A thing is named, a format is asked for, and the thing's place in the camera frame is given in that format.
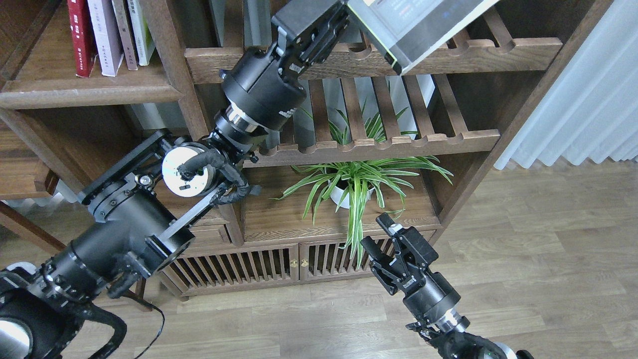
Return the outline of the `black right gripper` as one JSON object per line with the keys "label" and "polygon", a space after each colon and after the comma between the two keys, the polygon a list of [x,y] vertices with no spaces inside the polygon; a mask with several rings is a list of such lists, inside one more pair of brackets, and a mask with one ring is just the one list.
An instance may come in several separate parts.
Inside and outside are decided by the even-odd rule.
{"label": "black right gripper", "polygon": [[456,304],[461,299],[456,290],[429,265],[438,253],[414,227],[404,228],[388,213],[376,218],[381,229],[390,236],[394,257],[383,253],[371,236],[360,243],[371,261],[371,271],[390,295],[403,291],[403,304],[420,325],[460,325]]}

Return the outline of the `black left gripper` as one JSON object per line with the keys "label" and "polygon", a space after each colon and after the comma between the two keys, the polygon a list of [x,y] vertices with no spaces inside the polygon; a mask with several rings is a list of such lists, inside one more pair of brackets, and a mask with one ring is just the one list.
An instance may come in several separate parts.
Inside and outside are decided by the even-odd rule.
{"label": "black left gripper", "polygon": [[292,0],[271,20],[277,38],[267,50],[249,47],[231,71],[221,71],[230,106],[223,114],[242,131],[279,131],[306,98],[299,77],[323,63],[348,27],[339,0]]}

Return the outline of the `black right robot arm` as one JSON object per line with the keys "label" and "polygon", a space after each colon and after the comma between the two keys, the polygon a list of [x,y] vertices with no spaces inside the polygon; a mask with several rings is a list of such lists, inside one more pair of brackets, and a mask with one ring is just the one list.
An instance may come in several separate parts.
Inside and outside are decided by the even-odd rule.
{"label": "black right robot arm", "polygon": [[394,244],[394,257],[381,252],[369,236],[361,243],[371,259],[371,270],[390,295],[403,291],[403,304],[415,317],[406,325],[433,346],[444,359],[530,359],[526,350],[517,352],[467,331],[469,320],[456,310],[460,295],[444,276],[429,269],[438,253],[414,227],[404,228],[386,213],[377,223]]}

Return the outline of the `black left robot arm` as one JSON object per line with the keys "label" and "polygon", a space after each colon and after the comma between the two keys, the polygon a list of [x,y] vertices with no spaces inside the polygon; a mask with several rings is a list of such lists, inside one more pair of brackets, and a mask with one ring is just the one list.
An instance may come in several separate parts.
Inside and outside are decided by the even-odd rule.
{"label": "black left robot arm", "polygon": [[291,0],[272,18],[278,37],[249,47],[221,70],[229,106],[209,136],[194,142],[159,130],[84,189],[78,199],[95,223],[39,267],[15,263],[1,272],[1,357],[59,359],[86,321],[113,334],[91,357],[109,357],[125,321],[94,305],[104,290],[120,298],[177,259],[190,227],[210,209],[257,195],[240,170],[255,148],[280,131],[306,98],[299,83],[323,63],[348,26],[343,0]]}

